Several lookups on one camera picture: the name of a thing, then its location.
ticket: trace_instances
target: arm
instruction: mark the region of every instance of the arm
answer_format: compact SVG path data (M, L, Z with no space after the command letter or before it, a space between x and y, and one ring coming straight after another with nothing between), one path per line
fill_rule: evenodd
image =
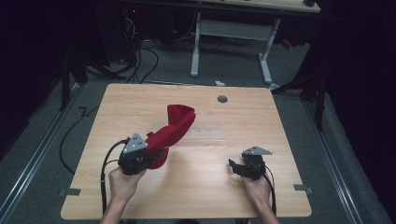
M253 181L251 178L241 176L242 181L247 189L247 196L256 207L260 219L263 224L278 224L280 223L276 215L272 211L269 197L270 185L262 176L260 179Z
M137 183L145 172L146 170L137 175L125 175L120 167L110 172L108 176L110 179L111 199L100 223L118 224L120 222L122 212L126 204L134 196Z

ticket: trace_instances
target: wooden table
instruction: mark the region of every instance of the wooden table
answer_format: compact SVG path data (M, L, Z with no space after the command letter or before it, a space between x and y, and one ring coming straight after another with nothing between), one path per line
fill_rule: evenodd
M220 95L227 103L218 101ZM302 180L269 90L110 84L70 187L81 192L66 197L63 218L102 217L99 175L108 150L134 132L145 137L166 125L166 107L173 104L193 107L195 122L170 148L165 165L147 171L123 218L256 217L240 177L228 165L228 159L242 163L242 151L253 146L273 152L263 159L275 176L278 216L311 214L305 192L294 189ZM110 160L120 151L116 148ZM117 166L110 164L107 174Z

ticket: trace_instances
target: table hole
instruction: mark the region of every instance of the table hole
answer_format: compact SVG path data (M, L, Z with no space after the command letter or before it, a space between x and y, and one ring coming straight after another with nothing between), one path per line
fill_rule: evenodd
M227 101L228 101L228 98L227 98L227 96L225 96L225 95L220 95L220 96L218 96L218 101L220 102L220 103L227 103Z

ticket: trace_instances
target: black cable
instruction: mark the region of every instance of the black cable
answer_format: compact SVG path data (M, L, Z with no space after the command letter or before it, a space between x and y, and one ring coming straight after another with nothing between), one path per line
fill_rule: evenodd
M105 213L106 208L107 208L106 180L105 180L106 174L105 174L105 169L106 169L106 166L107 166L109 163L113 162L113 161L107 162L108 157L110 156L110 154L111 154L111 152L114 150L114 148L116 148L117 146L119 146L119 145L121 145L121 144L125 144L125 145L126 145L126 144L129 142L129 140L130 140L130 138L128 137L127 139L120 140L118 143L114 144L114 145L110 148L110 150L107 152L106 157L105 157L105 160L103 161L102 171L101 171L101 174L100 174L100 189L101 189L101 193L102 193L102 208L103 208L103 214Z
M191 38L191 37L195 36L195 34L194 34L194 35L191 35L191 36L188 36L188 35L191 33L192 28L194 27L196 18L197 18L197 12L194 13L194 17L192 18L192 22L191 22L191 26L190 26L189 31L188 31L185 35L183 35L181 38L174 39L173 41L174 41L175 43L176 43L178 40L184 40L184 39L188 39L188 38Z
M136 74L134 75L134 78L132 79L132 83L134 83L134 79L136 78L136 80L137 80L137 83L140 83L140 79L139 79L139 75L137 74L137 72L136 72Z
M64 141L67 137L67 135L70 134L70 132L74 129L74 127L76 127L76 125L78 125L84 118L88 117L93 111L97 110L99 108L99 105L96 106L94 109L90 110L88 113L83 114L82 117L80 119L78 119L66 132L66 134L64 135L64 138L61 141L61 144L59 145L59 159L61 160L62 165L64 166L64 168L66 168L67 171L69 171L72 175L74 175L76 172L71 169L66 162L64 161L64 155L62 153L63 151L63 147L64 147Z
M255 165L253 164L253 162L250 162L250 165L252 165L254 168L256 168L256 170L258 170L258 171L260 172L260 174L262 174L262 176L265 178L265 180L266 180L266 181L268 182L268 184L270 185L271 195L272 195L272 209L273 209L273 212L274 212L274 214L275 214L275 216L276 216L275 181L274 181L274 175L273 175L273 173L272 173L271 170L268 168L268 166L265 166L265 168L268 169L268 171L270 172L274 184L271 183L271 181L268 179L268 176L266 176L265 173L262 173L262 172L260 171L260 169L259 169L257 166L255 166Z
M239 77L236 77L236 79L238 79L239 81L241 81L241 82L243 82L243 83L245 83L245 85L247 85L247 86L249 86L249 87L251 87L251 85L250 84L248 84L244 79L242 79L242 78L239 78Z
M137 64L137 67L134 69L134 72L126 80L126 83L129 83L131 81L131 78L136 75L137 70L140 68L140 64L142 62L142 53L141 53L140 48L138 48L137 52L138 52L138 55L139 55L139 63Z
M108 162L106 163L106 165L109 165L111 162L114 162L114 161L119 161L119 160L108 161Z
M126 37L127 54L130 54L131 50L134 50L134 48L135 48L134 38L136 39L136 41L138 41L137 38L139 38L139 35L134 36L134 31L135 31L134 22L131 21L131 20L129 20L129 22L134 27L134 29L133 29L132 37L130 37L130 38L128 37L128 36L130 36L129 31L126 28L124 28L124 31L123 31L123 33L124 33L124 35ZM130 61L128 62L128 64L125 67L121 68L120 70L111 72L108 69L106 69L106 70L108 70L107 72L104 72L104 70L101 70L99 72L95 72L95 71L92 71L91 69L89 69L88 67L85 67L85 71L87 73L90 73L90 74L95 75L95 76L108 75L108 72L110 72L112 75L119 75L121 73L127 72L130 69L132 69L135 64L136 64L136 57L135 57L134 52L133 52L131 57L130 57Z
M187 42L190 42L190 44L180 44L180 43L178 43L178 42L180 42L180 41L187 41ZM189 40L189 39L183 39L183 40L178 40L178 41L175 41L175 40L174 40L174 44L179 45L179 46L181 46L181 47L189 47L189 46L194 45L194 44L195 44L195 41L194 41L194 40Z
M250 40L247 40L246 42L244 42L244 43L237 43L237 42L235 42L235 41L230 41L230 40L227 40L226 38L224 38L223 39L223 42L224 43L227 43L227 44L232 44L232 45L236 45L236 46L245 46L245 45L248 45L248 44L250 44L250 43L254 43L254 42L258 42L258 40L254 40L254 39L250 39Z
M143 84L143 82L144 82L144 80L146 79L146 77L148 77L149 74L150 74L152 71L154 71L154 69L155 69L155 68L157 67L157 65L158 65L158 61L160 60L159 57L158 57L158 54L157 54L156 52L152 51L151 49L146 49L146 50L148 50L148 51L150 51L151 53L153 53L153 54L155 55L157 61L155 62L154 67L152 67L152 69L151 69L147 74L145 74L145 75L143 76L142 80L140 81L140 84Z
M219 44L217 46L215 46L214 48L207 48L207 47L204 47L202 44L200 44L199 47L201 49L208 49L208 50L213 50L213 49L220 48L222 46L222 44L223 44L223 38L214 38L214 39L215 39L215 41L219 41Z

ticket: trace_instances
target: red cloth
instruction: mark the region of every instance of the red cloth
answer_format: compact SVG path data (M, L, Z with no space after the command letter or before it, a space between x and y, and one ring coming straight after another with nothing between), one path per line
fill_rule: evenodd
M169 105L168 126L162 127L156 133L148 133L146 143L148 148L145 158L162 150L163 154L157 158L149 169L158 169L166 162L169 153L169 147L176 144L195 120L194 109L186 105Z

